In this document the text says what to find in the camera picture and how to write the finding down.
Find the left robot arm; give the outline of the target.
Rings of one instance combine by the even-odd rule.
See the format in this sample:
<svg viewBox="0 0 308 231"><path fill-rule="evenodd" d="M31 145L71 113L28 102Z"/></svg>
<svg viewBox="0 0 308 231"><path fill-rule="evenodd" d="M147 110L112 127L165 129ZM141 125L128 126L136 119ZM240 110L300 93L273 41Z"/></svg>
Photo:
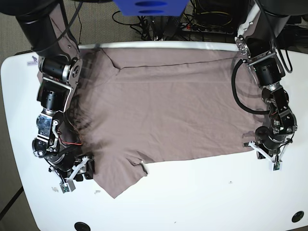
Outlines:
<svg viewBox="0 0 308 231"><path fill-rule="evenodd" d="M246 21L238 27L235 43L243 59L235 65L231 76L233 97L240 108L253 115L266 115L269 126L258 127L255 140L244 143L253 148L258 159L267 159L273 168L280 168L282 157L297 130L296 117L290 109L289 96L280 84L286 73L293 71L288 54L283 55L277 37L291 16L307 14L306 0L256 0ZM245 64L258 87L267 111L245 106L236 89L236 75Z"/></svg>

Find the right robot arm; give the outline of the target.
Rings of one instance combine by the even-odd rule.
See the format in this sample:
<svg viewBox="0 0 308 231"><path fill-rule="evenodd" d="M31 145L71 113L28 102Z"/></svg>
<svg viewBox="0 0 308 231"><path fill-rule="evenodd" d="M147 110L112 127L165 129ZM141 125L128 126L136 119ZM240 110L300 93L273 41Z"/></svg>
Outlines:
<svg viewBox="0 0 308 231"><path fill-rule="evenodd" d="M37 118L38 134L32 142L34 155L50 164L65 192L74 182L93 178L92 155L81 151L81 136L68 120L78 85L82 59L61 0L3 0L0 11L16 18L31 50L38 57L42 75L37 100L43 110Z"/></svg>

